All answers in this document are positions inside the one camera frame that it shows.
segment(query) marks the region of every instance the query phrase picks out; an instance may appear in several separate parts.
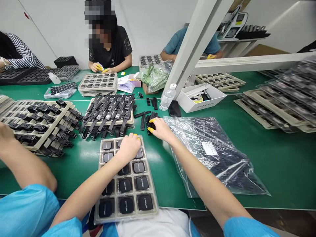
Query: white sticker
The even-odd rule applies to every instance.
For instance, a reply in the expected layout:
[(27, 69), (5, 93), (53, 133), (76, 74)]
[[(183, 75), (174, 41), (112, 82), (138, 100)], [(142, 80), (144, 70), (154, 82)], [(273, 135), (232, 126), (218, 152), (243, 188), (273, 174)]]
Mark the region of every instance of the white sticker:
[(218, 155), (211, 142), (202, 142), (202, 146), (207, 155)]

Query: plastic bottle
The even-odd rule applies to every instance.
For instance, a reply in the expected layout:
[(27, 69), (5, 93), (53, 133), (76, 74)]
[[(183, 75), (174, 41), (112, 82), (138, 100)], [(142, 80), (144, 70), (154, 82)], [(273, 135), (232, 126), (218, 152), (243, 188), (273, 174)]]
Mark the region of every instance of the plastic bottle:
[(49, 72), (48, 75), (49, 79), (51, 79), (54, 84), (58, 85), (59, 83), (61, 83), (60, 79), (54, 73)]
[(160, 110), (167, 110), (175, 97), (175, 89), (177, 84), (171, 84), (170, 89), (167, 90), (161, 97), (159, 109)]

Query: white cardboard box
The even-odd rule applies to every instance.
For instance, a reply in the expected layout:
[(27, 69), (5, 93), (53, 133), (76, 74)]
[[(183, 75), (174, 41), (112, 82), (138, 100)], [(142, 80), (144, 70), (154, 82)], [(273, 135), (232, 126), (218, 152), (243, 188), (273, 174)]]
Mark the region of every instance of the white cardboard box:
[[(211, 100), (195, 103), (185, 94), (186, 92), (189, 92), (193, 89), (197, 89), (199, 87), (203, 87), (205, 85), (206, 85), (206, 91), (210, 95)], [(180, 91), (176, 100), (178, 101), (179, 105), (186, 113), (190, 113), (197, 110), (213, 107), (217, 105), (225, 97), (226, 95), (223, 92), (219, 91), (218, 89), (216, 89), (215, 87), (211, 86), (208, 83), (204, 83), (204, 84), (199, 84), (199, 85), (183, 88)]]

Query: smartphone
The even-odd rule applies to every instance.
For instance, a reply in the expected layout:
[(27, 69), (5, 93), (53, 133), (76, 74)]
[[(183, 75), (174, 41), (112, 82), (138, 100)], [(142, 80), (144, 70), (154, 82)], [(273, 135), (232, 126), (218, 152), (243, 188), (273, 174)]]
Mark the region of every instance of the smartphone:
[(176, 100), (173, 100), (169, 106), (169, 115), (170, 116), (177, 116), (177, 117), (181, 117), (181, 111), (180, 111), (180, 107), (179, 104)]

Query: black t-shirt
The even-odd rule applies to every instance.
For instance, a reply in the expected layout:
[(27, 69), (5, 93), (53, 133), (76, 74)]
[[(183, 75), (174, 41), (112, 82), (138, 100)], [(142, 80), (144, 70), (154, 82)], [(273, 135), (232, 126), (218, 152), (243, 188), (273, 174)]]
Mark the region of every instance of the black t-shirt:
[(121, 64), (132, 51), (126, 30), (124, 27), (118, 26), (117, 39), (116, 42), (112, 42), (110, 51), (103, 47), (89, 48), (89, 60), (94, 63), (101, 63), (103, 68), (106, 69)]

